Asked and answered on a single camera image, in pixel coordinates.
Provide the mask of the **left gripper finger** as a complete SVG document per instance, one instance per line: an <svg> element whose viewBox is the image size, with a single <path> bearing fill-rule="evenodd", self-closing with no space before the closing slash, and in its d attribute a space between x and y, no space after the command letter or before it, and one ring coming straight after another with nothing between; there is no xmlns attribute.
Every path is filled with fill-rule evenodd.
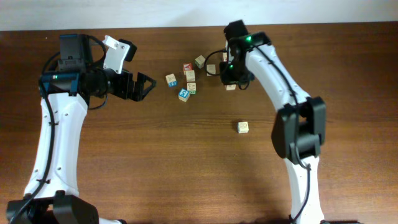
<svg viewBox="0 0 398 224"><path fill-rule="evenodd" d="M145 87L145 84L147 82L149 82L150 85L148 87ZM149 93L155 88L155 86L156 81L154 79L140 72L137 74L136 91L138 93Z"/></svg>
<svg viewBox="0 0 398 224"><path fill-rule="evenodd" d="M152 85L145 88L144 84L136 83L130 95L130 99L133 101L142 101L151 90L152 90Z"/></svg>

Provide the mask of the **blue D block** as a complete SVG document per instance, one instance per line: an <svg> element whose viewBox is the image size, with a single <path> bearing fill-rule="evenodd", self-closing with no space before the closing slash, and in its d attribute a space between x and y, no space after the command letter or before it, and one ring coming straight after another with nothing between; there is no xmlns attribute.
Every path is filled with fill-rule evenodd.
<svg viewBox="0 0 398 224"><path fill-rule="evenodd" d="M235 90L236 89L236 85L225 85L225 88L226 88L227 91Z"/></svg>

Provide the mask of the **block 5 with green side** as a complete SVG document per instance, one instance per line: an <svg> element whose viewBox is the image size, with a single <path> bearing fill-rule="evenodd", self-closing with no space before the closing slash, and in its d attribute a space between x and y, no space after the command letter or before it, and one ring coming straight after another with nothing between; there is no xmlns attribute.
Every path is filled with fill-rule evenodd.
<svg viewBox="0 0 398 224"><path fill-rule="evenodd" d="M216 74L216 65L214 64L208 64L206 66L206 71L207 71L207 76L212 76L213 74Z"/></svg>

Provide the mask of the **block with blue T side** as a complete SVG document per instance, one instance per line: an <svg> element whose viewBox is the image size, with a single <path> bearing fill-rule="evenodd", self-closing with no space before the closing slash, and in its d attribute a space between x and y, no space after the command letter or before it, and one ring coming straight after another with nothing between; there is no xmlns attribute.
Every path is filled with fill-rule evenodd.
<svg viewBox="0 0 398 224"><path fill-rule="evenodd" d="M248 133L249 132L249 125L247 121L241 121L238 123L238 133Z"/></svg>

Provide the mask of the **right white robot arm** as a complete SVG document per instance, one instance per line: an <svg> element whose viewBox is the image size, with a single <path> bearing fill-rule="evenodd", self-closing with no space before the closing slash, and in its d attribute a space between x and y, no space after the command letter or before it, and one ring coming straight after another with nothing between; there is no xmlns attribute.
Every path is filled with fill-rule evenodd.
<svg viewBox="0 0 398 224"><path fill-rule="evenodd" d="M323 223L318 165L325 141L326 104L311 97L290 76L268 36L227 34L225 83L247 84L256 78L276 111L271 140L287 167L292 194L291 223Z"/></svg>

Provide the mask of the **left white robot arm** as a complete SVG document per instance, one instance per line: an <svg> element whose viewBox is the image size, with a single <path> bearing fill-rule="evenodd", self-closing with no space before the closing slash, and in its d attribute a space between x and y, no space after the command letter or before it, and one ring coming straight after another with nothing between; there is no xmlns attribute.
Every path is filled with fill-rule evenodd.
<svg viewBox="0 0 398 224"><path fill-rule="evenodd" d="M154 89L154 79L123 67L136 50L132 42L110 36L60 36L60 50L38 80L42 124L34 169L23 198L7 205L9 223L104 223L97 208L79 196L80 134L92 97L141 101Z"/></svg>

